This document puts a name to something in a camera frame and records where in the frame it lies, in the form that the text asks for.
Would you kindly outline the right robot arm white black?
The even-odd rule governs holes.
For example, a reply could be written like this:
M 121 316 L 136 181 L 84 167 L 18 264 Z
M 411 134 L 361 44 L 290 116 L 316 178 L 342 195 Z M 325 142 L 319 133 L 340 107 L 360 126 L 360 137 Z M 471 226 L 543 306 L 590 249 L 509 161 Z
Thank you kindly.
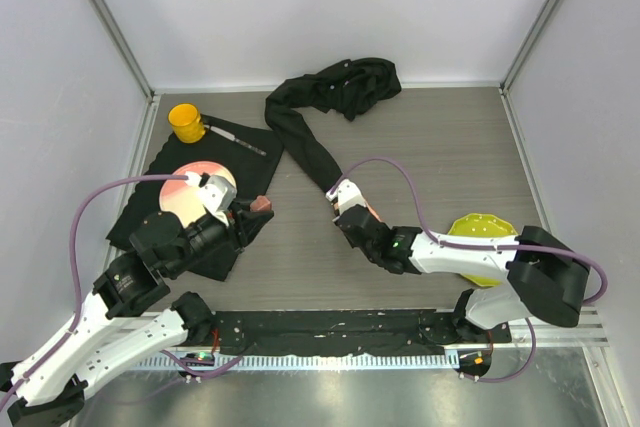
M 537 318 L 577 326 L 590 268 L 539 227 L 499 238 L 428 234 L 419 227 L 389 227 L 368 208 L 355 205 L 334 221 L 349 244 L 391 274 L 453 273 L 494 278 L 498 285 L 460 294 L 451 329 L 472 342 L 513 320 Z

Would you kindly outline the nail polish bottle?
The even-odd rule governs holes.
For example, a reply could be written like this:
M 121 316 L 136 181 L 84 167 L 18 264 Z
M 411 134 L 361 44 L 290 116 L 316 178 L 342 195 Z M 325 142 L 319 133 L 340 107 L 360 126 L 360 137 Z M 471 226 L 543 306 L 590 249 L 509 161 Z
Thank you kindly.
M 271 200 L 263 195 L 257 196 L 250 204 L 251 212 L 270 212 L 271 210 Z

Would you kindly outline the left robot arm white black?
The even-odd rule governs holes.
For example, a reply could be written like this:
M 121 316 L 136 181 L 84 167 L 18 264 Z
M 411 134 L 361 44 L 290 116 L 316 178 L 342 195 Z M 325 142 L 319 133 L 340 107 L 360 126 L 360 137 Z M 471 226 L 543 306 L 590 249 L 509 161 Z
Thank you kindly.
M 115 339 L 166 296 L 167 280 L 238 254 L 272 219 L 270 201 L 233 201 L 188 226 L 172 212 L 148 215 L 131 235 L 132 250 L 114 259 L 74 316 L 38 351 L 1 366 L 3 402 L 14 426 L 61 426 L 128 367 L 173 346 L 205 344 L 215 317 L 195 292 L 181 295 L 146 325 Z

